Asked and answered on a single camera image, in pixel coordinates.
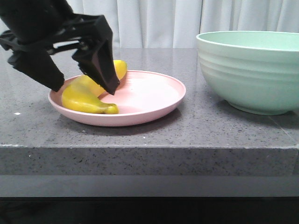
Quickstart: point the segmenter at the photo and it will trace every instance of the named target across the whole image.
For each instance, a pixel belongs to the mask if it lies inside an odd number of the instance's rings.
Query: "white curtain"
[[[114,47],[194,48],[199,32],[219,30],[299,32],[299,0],[67,1],[75,13],[104,14]]]

